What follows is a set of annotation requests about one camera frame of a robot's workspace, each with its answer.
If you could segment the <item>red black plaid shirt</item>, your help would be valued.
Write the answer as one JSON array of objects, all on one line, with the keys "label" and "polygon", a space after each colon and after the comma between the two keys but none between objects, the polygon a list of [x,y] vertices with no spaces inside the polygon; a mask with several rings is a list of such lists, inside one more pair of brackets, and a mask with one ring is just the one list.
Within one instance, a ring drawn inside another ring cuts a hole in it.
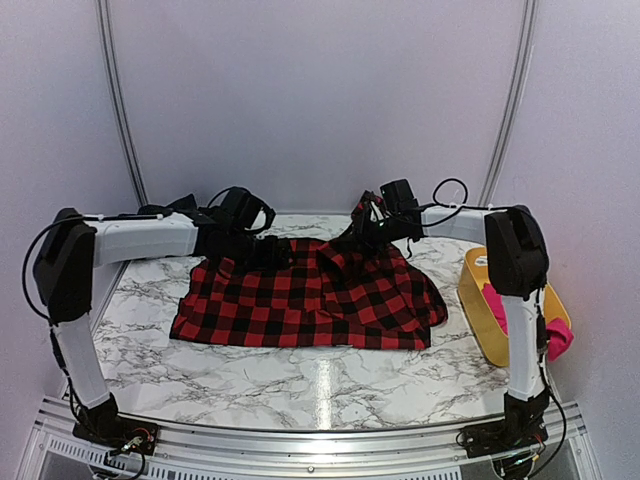
[{"label": "red black plaid shirt", "polygon": [[270,237],[275,269],[213,255],[191,271],[169,336],[241,347],[424,350],[448,308],[390,243],[348,227],[338,237]]}]

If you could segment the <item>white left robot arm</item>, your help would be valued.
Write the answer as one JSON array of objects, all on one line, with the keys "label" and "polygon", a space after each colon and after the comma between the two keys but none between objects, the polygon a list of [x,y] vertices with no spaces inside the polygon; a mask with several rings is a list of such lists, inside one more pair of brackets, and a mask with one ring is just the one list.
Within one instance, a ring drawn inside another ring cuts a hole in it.
[{"label": "white left robot arm", "polygon": [[237,186],[217,197],[219,204],[200,206],[189,194],[115,216],[64,208],[28,247],[22,272],[33,276],[71,410],[77,424],[106,445],[119,444],[127,430],[90,331],[95,269],[165,257],[227,258],[249,270],[284,269],[291,261],[286,242],[265,233],[276,213],[263,200]]}]

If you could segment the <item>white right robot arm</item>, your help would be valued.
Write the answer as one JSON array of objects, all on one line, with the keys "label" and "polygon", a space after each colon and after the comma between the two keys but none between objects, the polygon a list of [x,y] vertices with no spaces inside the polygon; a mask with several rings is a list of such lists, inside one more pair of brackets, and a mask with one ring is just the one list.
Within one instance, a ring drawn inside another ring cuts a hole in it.
[{"label": "white right robot arm", "polygon": [[523,205],[422,205],[405,179],[365,192],[353,231],[368,246],[431,236],[476,243],[464,260],[458,297],[485,358],[510,378],[495,438],[515,448],[542,421],[550,392],[545,301],[549,256],[539,224]]}]

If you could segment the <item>yellow laundry basket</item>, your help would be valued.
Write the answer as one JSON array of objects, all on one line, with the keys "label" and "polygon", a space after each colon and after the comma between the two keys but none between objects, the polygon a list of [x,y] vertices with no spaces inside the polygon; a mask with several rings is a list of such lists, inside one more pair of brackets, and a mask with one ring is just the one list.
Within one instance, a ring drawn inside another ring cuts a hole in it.
[{"label": "yellow laundry basket", "polygon": [[[490,283],[486,248],[474,247],[468,250],[464,257],[458,284],[458,296],[467,320],[487,360],[497,367],[508,367],[508,335],[502,333],[485,301],[482,294],[485,283]],[[571,320],[564,305],[550,284],[547,284],[545,288],[544,316],[545,322],[556,317],[564,317],[570,321],[571,325]]]}]

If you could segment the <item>dark green plaid garment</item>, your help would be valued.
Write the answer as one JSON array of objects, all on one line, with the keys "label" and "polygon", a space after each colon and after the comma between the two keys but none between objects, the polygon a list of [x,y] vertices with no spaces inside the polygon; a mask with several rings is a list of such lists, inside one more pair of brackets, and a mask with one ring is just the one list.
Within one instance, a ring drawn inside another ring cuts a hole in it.
[{"label": "dark green plaid garment", "polygon": [[157,205],[157,204],[146,204],[141,206],[137,214],[138,215],[163,215],[169,216],[172,213],[184,213],[197,211],[198,204],[196,202],[196,198],[193,193],[188,194],[184,197],[181,197],[167,205]]}]

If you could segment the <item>pink garment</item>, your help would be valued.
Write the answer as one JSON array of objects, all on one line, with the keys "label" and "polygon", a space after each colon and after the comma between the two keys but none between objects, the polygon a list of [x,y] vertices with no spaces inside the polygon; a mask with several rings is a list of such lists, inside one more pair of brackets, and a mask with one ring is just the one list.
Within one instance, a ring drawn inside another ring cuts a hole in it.
[{"label": "pink garment", "polygon": [[[502,297],[496,292],[490,283],[485,283],[482,294],[503,334],[508,335],[507,315],[503,306]],[[556,317],[546,322],[546,330],[549,338],[549,360],[556,361],[571,346],[574,333],[570,321],[564,317]]]}]

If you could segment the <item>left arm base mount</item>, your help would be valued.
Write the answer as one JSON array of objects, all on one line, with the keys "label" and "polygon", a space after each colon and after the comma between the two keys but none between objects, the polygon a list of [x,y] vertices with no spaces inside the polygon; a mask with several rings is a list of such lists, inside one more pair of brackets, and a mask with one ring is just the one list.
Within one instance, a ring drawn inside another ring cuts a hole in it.
[{"label": "left arm base mount", "polygon": [[159,435],[159,425],[134,418],[116,416],[103,424],[99,430],[75,423],[73,436],[82,440],[109,447],[118,453],[154,453]]}]

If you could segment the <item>right corner wall post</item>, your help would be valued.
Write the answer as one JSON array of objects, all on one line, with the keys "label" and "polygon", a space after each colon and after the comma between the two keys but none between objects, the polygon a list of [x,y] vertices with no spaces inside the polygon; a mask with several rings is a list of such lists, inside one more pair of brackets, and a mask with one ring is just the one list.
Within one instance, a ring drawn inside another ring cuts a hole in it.
[{"label": "right corner wall post", "polygon": [[538,11],[539,1],[526,0],[524,2],[516,56],[513,64],[507,98],[497,137],[493,146],[489,167],[479,197],[479,204],[482,206],[487,206],[492,202],[502,168],[506,162],[513,128],[526,88],[534,49],[534,37]]}]

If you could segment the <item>corner wall post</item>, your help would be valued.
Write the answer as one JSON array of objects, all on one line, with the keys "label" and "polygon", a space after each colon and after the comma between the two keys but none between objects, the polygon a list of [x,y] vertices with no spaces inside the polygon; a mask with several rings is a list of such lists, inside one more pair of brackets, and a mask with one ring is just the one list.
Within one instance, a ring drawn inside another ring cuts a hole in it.
[{"label": "corner wall post", "polygon": [[107,0],[97,0],[95,4],[102,57],[106,70],[107,87],[114,113],[116,131],[123,150],[134,196],[138,205],[142,206],[148,202],[148,195],[144,185],[121,84],[111,5]]},{"label": "corner wall post", "polygon": [[507,98],[497,137],[493,146],[489,167],[479,197],[479,204],[482,206],[487,206],[492,202],[502,168],[506,162],[513,128],[526,88],[534,49],[534,37],[538,11],[539,1],[526,0],[524,2],[516,56],[513,64]]}]

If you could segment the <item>left corner wall post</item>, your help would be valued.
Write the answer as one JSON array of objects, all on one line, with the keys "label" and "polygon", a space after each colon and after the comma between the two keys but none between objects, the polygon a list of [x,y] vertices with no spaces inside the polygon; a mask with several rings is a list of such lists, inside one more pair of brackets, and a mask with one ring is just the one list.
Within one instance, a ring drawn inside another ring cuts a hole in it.
[{"label": "left corner wall post", "polygon": [[148,202],[148,195],[144,185],[121,84],[111,5],[107,0],[97,0],[95,4],[102,57],[106,70],[107,87],[114,113],[116,131],[123,150],[134,196],[138,205],[142,206]]}]

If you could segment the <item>aluminium front rail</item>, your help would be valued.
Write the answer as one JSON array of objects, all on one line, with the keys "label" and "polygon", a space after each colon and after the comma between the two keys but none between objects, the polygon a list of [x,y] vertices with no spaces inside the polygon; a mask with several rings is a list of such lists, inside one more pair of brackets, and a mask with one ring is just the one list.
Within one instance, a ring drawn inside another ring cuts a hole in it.
[{"label": "aluminium front rail", "polygon": [[108,458],[106,447],[73,436],[65,401],[45,398],[18,470],[20,479],[498,479],[532,460],[537,479],[601,476],[579,407],[545,415],[543,444],[469,457],[462,422],[362,431],[275,431],[157,420],[155,451]]}]

